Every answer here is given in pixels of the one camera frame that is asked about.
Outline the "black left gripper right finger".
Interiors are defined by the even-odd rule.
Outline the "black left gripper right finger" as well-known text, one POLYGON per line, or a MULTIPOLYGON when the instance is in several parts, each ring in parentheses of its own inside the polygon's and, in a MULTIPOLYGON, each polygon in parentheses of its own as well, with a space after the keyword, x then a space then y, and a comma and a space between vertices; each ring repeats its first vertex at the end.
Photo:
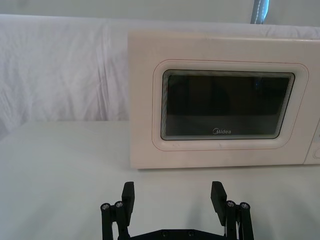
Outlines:
POLYGON ((251 206, 247 202, 236 204, 227 199, 227 193, 220 181, 211 185, 211 202, 224 227, 227 240, 253 240, 254 232, 251 219, 251 206))

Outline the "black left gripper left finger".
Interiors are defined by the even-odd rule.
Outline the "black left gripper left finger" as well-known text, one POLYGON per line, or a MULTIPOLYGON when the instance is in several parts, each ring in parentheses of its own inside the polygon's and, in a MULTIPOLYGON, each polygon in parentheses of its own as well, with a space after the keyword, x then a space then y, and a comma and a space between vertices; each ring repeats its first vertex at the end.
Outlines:
POLYGON ((121 200, 114 205, 103 203, 101 211, 101 230, 103 240, 113 240, 113 223, 117 224, 118 240, 130 240, 128 226, 135 202, 134 182, 128 181, 124 184, 121 200))

